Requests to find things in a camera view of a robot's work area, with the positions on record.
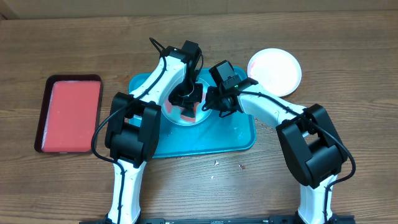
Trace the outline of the green and tan sponge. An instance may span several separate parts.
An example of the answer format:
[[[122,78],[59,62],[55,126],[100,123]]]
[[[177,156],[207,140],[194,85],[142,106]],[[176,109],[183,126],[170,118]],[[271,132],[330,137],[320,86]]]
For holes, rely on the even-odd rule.
[[[186,116],[189,118],[195,118],[196,116],[196,111],[194,108],[184,108],[181,112],[182,116]]]

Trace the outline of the light blue plate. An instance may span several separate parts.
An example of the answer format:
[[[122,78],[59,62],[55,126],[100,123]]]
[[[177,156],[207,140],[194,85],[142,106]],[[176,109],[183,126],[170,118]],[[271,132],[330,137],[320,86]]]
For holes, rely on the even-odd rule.
[[[174,106],[170,103],[168,98],[162,105],[162,114],[172,123],[181,126],[193,126],[206,120],[211,114],[212,110],[203,111],[202,107],[205,104],[205,97],[208,87],[207,81],[202,78],[198,79],[198,84],[203,85],[201,102],[196,102],[192,109],[186,109],[179,106]]]

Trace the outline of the white plate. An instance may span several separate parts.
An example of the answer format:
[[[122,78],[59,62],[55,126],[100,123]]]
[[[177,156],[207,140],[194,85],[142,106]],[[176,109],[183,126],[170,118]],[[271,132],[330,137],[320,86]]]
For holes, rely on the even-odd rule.
[[[279,97],[293,93],[302,79],[298,60],[289,52],[276,48],[263,49],[254,54],[249,60],[247,72],[249,77]]]

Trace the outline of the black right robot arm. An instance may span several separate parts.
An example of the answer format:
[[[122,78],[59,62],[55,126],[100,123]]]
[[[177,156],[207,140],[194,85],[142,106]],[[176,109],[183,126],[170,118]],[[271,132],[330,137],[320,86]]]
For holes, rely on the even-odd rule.
[[[215,82],[208,88],[203,110],[217,110],[220,117],[235,112],[252,115],[279,138],[285,163],[300,184],[300,205],[288,223],[354,223],[331,210],[333,186],[341,179],[341,166],[349,153],[324,107],[306,108],[273,95],[252,78],[235,74],[224,60],[210,68]]]

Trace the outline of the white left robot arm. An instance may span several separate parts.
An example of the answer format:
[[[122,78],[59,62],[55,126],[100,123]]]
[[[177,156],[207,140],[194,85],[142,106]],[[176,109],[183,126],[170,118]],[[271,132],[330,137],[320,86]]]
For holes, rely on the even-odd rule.
[[[202,56],[197,43],[185,41],[182,48],[163,48],[159,64],[149,78],[130,94],[117,93],[112,101],[105,146],[114,166],[114,193],[105,223],[137,223],[144,168],[152,159],[160,135],[161,109],[165,101],[182,108],[182,115],[195,117],[203,86],[197,83],[197,63]]]

